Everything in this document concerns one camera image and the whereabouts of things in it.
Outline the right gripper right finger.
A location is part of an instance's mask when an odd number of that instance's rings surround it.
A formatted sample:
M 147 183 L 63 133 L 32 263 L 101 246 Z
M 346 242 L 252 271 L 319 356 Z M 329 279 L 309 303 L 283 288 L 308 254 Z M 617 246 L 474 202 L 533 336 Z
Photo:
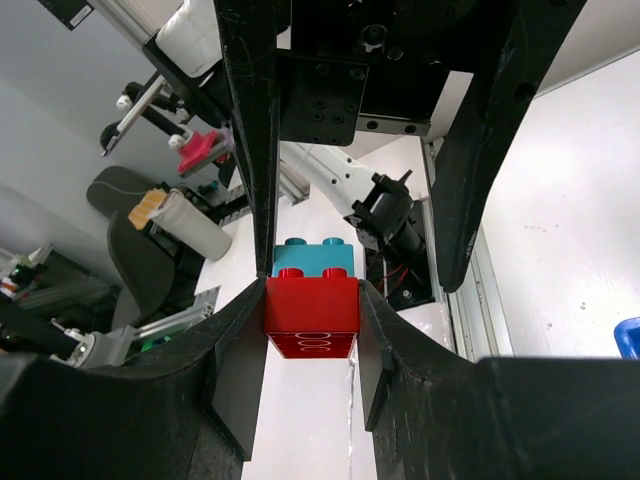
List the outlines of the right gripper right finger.
M 359 285 L 358 364 L 381 479 L 635 479 L 634 360 L 470 362 Z

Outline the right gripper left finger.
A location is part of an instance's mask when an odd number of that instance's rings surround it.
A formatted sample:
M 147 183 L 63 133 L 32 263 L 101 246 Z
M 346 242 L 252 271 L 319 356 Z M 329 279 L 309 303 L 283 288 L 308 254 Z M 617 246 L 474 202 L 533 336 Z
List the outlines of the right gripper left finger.
M 266 283 L 119 367 L 1 359 L 5 479 L 238 479 L 266 361 Z

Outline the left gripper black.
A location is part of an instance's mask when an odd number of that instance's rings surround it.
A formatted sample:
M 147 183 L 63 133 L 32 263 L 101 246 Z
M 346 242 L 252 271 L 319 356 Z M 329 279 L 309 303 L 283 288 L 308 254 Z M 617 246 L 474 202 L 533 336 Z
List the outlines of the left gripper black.
M 279 194 L 276 3 L 214 3 L 257 275 L 272 272 Z M 443 290 L 463 283 L 506 154 L 582 1 L 290 1 L 278 58 L 280 138 L 347 146 L 358 130 L 430 122 L 452 72 L 473 74 L 431 189 Z

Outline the small teal lego brick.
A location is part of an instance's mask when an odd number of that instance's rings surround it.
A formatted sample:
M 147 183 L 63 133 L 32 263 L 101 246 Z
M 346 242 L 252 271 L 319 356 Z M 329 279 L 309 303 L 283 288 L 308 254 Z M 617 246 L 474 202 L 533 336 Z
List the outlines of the small teal lego brick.
M 321 277 L 326 269 L 341 268 L 354 277 L 354 266 L 353 246 L 339 237 L 326 238 L 320 244 L 292 237 L 274 247 L 272 276 L 277 277 L 285 268 L 298 268 L 305 277 Z

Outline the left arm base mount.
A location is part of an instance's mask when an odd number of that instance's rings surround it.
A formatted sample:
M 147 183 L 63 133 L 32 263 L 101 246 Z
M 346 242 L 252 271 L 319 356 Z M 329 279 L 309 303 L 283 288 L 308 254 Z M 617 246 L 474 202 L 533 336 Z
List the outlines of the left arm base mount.
M 435 301 L 431 286 L 420 283 L 406 266 L 386 261 L 379 252 L 365 248 L 364 265 L 364 278 L 396 312 Z

